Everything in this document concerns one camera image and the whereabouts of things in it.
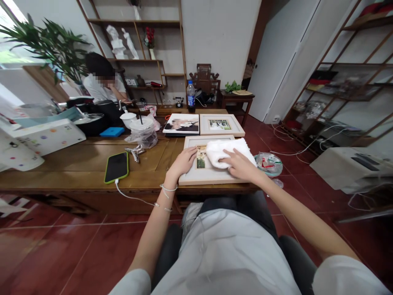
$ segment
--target wall outlet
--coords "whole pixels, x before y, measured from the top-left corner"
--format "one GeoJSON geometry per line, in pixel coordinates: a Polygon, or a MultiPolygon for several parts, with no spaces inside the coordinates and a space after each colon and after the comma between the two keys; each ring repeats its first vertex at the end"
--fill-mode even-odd
{"type": "Polygon", "coordinates": [[[275,115],[272,122],[278,122],[280,121],[280,116],[279,115],[275,115]]]}

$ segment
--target hand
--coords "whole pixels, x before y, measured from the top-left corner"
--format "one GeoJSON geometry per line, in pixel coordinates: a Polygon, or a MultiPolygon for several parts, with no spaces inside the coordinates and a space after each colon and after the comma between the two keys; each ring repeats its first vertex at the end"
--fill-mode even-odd
{"type": "Polygon", "coordinates": [[[237,149],[233,149],[234,152],[228,152],[224,150],[224,153],[230,155],[230,158],[220,159],[219,162],[224,162],[232,167],[229,168],[229,173],[242,180],[246,180],[256,184],[261,177],[267,177],[265,173],[256,168],[250,160],[247,159],[242,153],[237,149]]]}
{"type": "Polygon", "coordinates": [[[175,162],[173,162],[171,168],[169,168],[167,172],[167,176],[170,176],[176,181],[179,179],[180,175],[187,173],[195,158],[197,157],[197,147],[189,147],[183,150],[176,158],[175,162]]]}

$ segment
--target white sleeve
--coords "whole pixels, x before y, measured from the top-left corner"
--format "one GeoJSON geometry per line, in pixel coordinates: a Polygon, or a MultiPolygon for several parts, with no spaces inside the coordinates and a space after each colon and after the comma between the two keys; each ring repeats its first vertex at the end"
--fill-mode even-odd
{"type": "Polygon", "coordinates": [[[107,97],[103,96],[100,91],[97,90],[98,82],[93,81],[93,79],[94,78],[87,76],[83,81],[83,86],[85,86],[87,91],[90,93],[90,96],[94,97],[94,102],[108,99],[107,97]]]}
{"type": "Polygon", "coordinates": [[[117,75],[117,90],[119,92],[126,92],[126,88],[124,87],[122,77],[120,75],[117,75]]]}
{"type": "Polygon", "coordinates": [[[315,295],[385,295],[391,292],[363,263],[348,256],[327,258],[317,269],[315,295]]]}
{"type": "Polygon", "coordinates": [[[149,274],[139,268],[126,274],[109,295],[149,295],[150,292],[151,281],[149,274]]]}

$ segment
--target smartphone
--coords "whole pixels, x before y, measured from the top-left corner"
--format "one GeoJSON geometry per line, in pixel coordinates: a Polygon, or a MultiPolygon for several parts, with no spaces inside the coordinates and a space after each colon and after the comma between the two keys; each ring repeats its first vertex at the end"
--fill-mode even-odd
{"type": "Polygon", "coordinates": [[[110,156],[106,164],[105,179],[106,184],[115,182],[116,179],[125,178],[129,173],[128,169],[128,153],[122,152],[110,156]]]}

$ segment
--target phone case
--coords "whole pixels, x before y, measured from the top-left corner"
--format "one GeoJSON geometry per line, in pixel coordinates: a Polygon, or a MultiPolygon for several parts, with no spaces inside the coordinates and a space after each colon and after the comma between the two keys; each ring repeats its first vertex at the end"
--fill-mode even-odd
{"type": "MultiPolygon", "coordinates": [[[[121,152],[121,153],[118,153],[118,154],[124,154],[124,153],[126,153],[126,155],[127,155],[127,174],[124,175],[124,176],[120,176],[119,178],[116,178],[116,179],[123,179],[123,178],[127,177],[128,174],[130,173],[130,168],[129,168],[129,165],[128,165],[128,163],[129,163],[129,161],[128,161],[128,153],[127,153],[127,152],[121,152]]],[[[107,162],[106,162],[106,168],[105,168],[105,175],[104,175],[104,183],[105,183],[105,184],[111,184],[111,183],[115,182],[115,179],[110,180],[110,181],[108,181],[108,182],[105,182],[106,171],[108,170],[109,158],[108,158],[108,160],[107,160],[107,162]]]]}

